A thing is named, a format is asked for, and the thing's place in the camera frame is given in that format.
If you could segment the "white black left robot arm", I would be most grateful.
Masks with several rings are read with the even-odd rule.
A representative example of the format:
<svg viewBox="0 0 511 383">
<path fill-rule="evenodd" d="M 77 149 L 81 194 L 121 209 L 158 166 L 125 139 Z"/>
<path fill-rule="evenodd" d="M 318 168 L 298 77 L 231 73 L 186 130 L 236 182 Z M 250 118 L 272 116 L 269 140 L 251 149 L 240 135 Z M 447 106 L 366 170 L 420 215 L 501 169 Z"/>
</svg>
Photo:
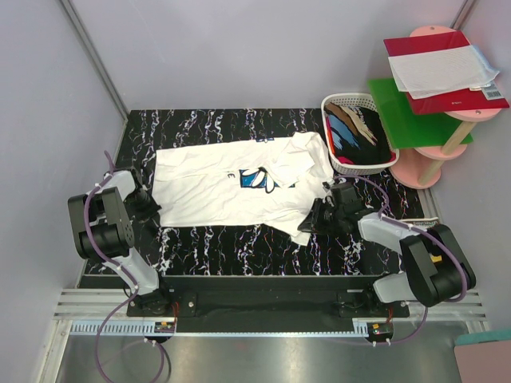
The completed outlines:
<svg viewBox="0 0 511 383">
<path fill-rule="evenodd" d="M 172 296 L 161 276 L 135 248 L 128 211 L 133 211 L 138 222 L 151 223 L 157 229 L 160 209 L 133 167 L 107 172 L 92 191 L 68 199 L 73 241 L 80 257 L 115 271 L 135 296 L 133 305 L 156 316 L 171 310 Z"/>
</svg>

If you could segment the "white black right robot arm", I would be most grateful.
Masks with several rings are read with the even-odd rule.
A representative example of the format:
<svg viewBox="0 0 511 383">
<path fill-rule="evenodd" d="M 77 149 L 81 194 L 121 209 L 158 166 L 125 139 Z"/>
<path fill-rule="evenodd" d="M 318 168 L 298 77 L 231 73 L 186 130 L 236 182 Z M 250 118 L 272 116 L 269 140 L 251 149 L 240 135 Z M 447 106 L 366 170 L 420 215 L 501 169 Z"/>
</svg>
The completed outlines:
<svg viewBox="0 0 511 383">
<path fill-rule="evenodd" d="M 364 206 L 355 188 L 336 184 L 315 199 L 298 230 L 317 235 L 358 234 L 402 256 L 405 270 L 374 281 L 362 297 L 363 309 L 380 316 L 397 301 L 425 307 L 457 302 L 476 285 L 476 276 L 454 233 L 444 224 L 421 229 Z"/>
</svg>

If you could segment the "white daisy print t-shirt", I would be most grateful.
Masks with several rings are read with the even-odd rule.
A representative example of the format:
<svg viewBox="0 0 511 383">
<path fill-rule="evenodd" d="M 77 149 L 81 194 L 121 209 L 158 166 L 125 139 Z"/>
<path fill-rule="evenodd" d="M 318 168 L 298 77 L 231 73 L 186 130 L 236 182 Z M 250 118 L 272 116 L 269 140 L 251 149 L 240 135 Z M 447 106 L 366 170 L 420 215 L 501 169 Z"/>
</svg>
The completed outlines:
<svg viewBox="0 0 511 383">
<path fill-rule="evenodd" d="M 152 195 L 163 227 L 265 224 L 305 246 L 299 225 L 333 175 L 323 138 L 297 132 L 159 150 Z"/>
</svg>

